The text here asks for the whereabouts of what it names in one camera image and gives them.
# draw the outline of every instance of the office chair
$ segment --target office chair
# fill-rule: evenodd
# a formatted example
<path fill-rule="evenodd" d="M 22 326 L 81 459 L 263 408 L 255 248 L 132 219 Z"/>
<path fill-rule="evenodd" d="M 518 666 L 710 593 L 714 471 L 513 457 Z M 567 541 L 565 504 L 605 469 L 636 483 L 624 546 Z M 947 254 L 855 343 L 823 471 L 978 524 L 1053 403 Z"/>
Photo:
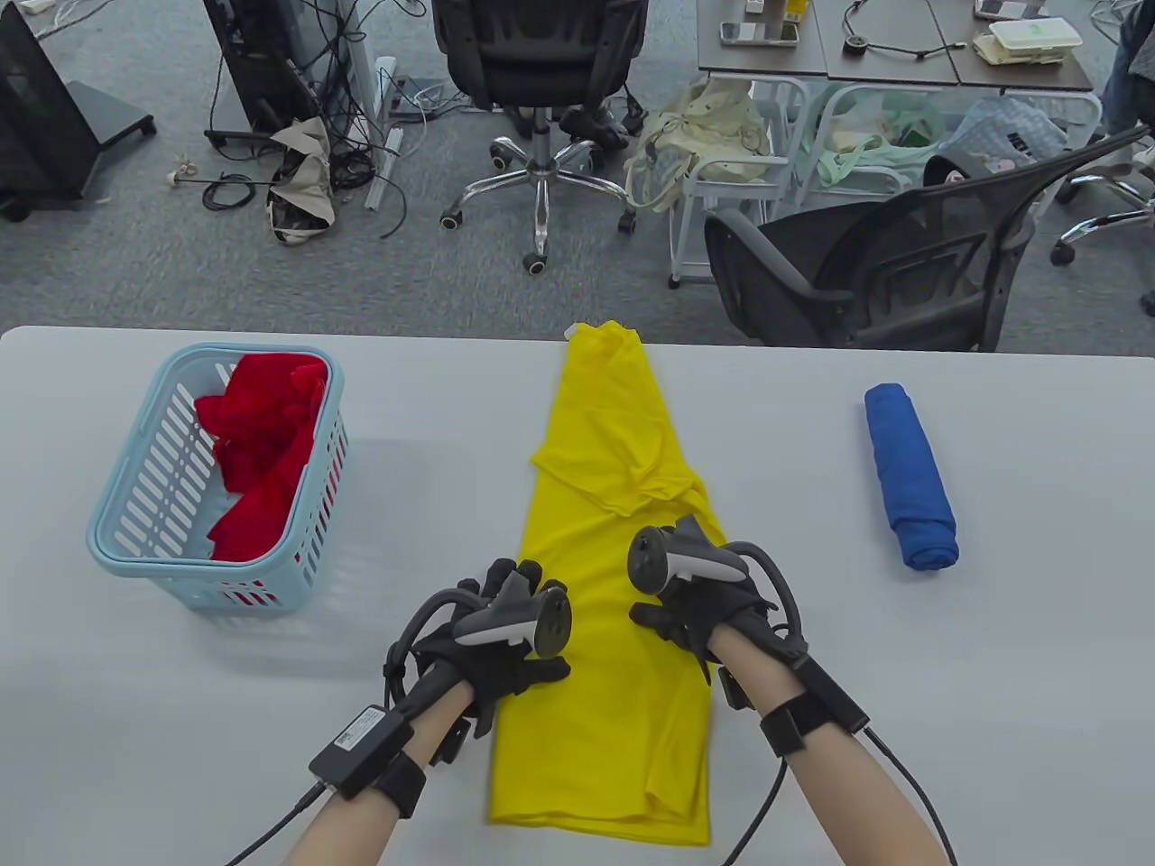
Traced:
<path fill-rule="evenodd" d="M 1153 25 L 1155 25 L 1155 0 L 1143 0 L 1142 6 L 1135 13 L 1131 37 L 1133 44 L 1130 45 L 1131 57 L 1134 57 L 1147 40 Z M 1135 113 L 1148 127 L 1155 127 L 1155 82 L 1150 82 L 1141 75 L 1131 75 L 1130 77 Z M 1143 195 L 1125 178 L 1111 177 L 1103 172 L 1090 171 L 1086 174 L 1067 178 L 1055 194 L 1055 201 L 1059 204 L 1067 204 L 1088 186 L 1105 187 L 1130 204 L 1132 210 L 1093 217 L 1072 225 L 1059 236 L 1055 246 L 1051 247 L 1051 264 L 1057 267 L 1071 264 L 1075 260 L 1075 251 L 1071 245 L 1102 229 L 1133 223 L 1143 223 L 1147 226 L 1155 225 L 1155 195 Z"/>
<path fill-rule="evenodd" d="M 767 345 L 992 352 L 1035 233 L 1031 202 L 1141 135 L 998 174 L 942 154 L 927 163 L 926 186 L 762 226 L 735 210 L 708 215 L 706 249 L 726 315 Z M 944 182 L 955 169 L 967 179 Z"/>
<path fill-rule="evenodd" d="M 649 0 L 433 0 L 438 47 L 449 76 L 479 106 L 516 105 L 534 110 L 534 136 L 526 152 L 508 136 L 494 139 L 490 157 L 504 170 L 467 186 L 441 215 L 445 229 L 462 223 L 462 207 L 477 195 L 534 185 L 534 252 L 522 266 L 537 275 L 545 269 L 550 219 L 550 184 L 558 181 L 619 201 L 625 211 L 618 230 L 633 234 L 635 214 L 626 192 L 602 178 L 566 166 L 593 155 L 591 141 L 572 142 L 550 152 L 547 110 L 554 105 L 597 109 L 621 89 L 629 61 L 641 51 Z"/>

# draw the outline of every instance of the bottle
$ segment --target bottle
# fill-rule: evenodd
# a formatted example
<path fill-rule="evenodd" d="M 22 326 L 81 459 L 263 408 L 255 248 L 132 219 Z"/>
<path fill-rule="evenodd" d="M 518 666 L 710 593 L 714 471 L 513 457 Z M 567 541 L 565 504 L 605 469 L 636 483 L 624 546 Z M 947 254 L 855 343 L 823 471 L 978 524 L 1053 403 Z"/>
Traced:
<path fill-rule="evenodd" d="M 808 7 L 810 0 L 787 0 L 787 21 L 792 21 L 795 24 L 802 23 Z"/>

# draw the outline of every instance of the yellow t-shirt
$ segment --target yellow t-shirt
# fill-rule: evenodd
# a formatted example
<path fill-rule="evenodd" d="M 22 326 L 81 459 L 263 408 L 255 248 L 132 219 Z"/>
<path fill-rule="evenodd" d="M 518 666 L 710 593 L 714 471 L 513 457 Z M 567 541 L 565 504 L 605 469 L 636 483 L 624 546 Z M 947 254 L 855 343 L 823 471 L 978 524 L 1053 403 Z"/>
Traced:
<path fill-rule="evenodd" d="M 636 333 L 569 342 L 522 557 L 569 589 L 573 673 L 502 702 L 491 819 L 669 845 L 710 842 L 710 690 L 688 652 L 631 622 L 638 530 L 693 514 L 724 538 Z"/>

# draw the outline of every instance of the jeans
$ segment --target jeans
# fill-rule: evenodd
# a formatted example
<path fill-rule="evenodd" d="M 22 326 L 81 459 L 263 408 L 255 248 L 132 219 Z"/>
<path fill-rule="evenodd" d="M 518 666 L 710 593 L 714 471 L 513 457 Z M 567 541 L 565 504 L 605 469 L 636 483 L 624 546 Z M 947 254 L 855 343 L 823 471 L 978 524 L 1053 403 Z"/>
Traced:
<path fill-rule="evenodd" d="M 1127 68 L 1134 55 L 1130 46 L 1134 42 L 1134 15 L 1127 15 L 1123 20 L 1123 28 L 1119 31 L 1119 47 L 1115 51 L 1115 65 L 1111 67 L 1111 77 L 1106 80 L 1103 88 L 1103 120 L 1106 124 L 1106 134 L 1115 135 L 1125 133 L 1139 122 L 1139 114 L 1134 106 L 1134 84 Z"/>

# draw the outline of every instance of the smartphone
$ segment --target smartphone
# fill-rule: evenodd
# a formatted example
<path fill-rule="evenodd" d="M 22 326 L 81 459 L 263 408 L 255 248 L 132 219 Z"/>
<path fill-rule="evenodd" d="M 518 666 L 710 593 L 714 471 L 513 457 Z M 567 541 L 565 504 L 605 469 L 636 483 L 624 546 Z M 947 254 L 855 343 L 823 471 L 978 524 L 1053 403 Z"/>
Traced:
<path fill-rule="evenodd" d="M 1019 0 L 975 0 L 975 17 L 984 21 L 1028 21 L 1049 18 L 1051 13 L 1042 3 Z"/>
<path fill-rule="evenodd" d="M 774 32 L 769 24 L 752 21 L 723 21 L 723 45 L 797 45 L 798 27 L 790 21 Z"/>

